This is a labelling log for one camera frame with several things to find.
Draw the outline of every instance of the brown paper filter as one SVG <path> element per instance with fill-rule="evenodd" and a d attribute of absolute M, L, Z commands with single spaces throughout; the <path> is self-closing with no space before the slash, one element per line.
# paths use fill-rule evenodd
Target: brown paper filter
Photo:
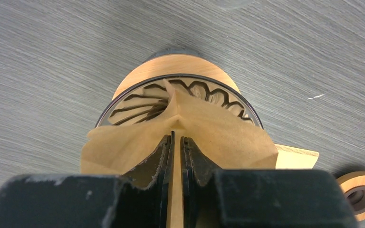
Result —
<path fill-rule="evenodd" d="M 158 117 L 89 132 L 90 141 L 81 152 L 82 173 L 123 174 L 153 152 L 165 134 L 175 130 L 193 138 L 201 151 L 224 169 L 275 168 L 278 151 L 264 130 L 165 83 L 169 105 Z"/>

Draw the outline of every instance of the wooden ring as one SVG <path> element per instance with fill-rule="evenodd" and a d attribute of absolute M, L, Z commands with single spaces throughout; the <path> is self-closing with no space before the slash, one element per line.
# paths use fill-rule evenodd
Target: wooden ring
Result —
<path fill-rule="evenodd" d="M 365 171 L 351 172 L 337 179 L 358 221 L 365 220 Z"/>

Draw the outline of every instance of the gray textured surface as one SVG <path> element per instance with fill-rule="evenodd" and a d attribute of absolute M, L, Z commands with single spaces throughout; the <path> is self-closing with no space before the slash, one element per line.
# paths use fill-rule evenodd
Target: gray textured surface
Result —
<path fill-rule="evenodd" d="M 0 0 L 0 185 L 78 172 L 118 83 L 169 47 L 228 72 L 276 143 L 365 170 L 365 0 L 93 2 Z"/>

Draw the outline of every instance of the wooden base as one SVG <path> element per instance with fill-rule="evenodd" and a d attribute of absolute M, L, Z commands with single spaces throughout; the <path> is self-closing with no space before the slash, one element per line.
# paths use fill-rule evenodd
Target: wooden base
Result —
<path fill-rule="evenodd" d="M 169 54 L 153 58 L 135 68 L 118 86 L 113 99 L 139 82 L 152 77 L 170 74 L 193 74 L 210 77 L 240 92 L 230 76 L 208 60 L 187 54 Z"/>

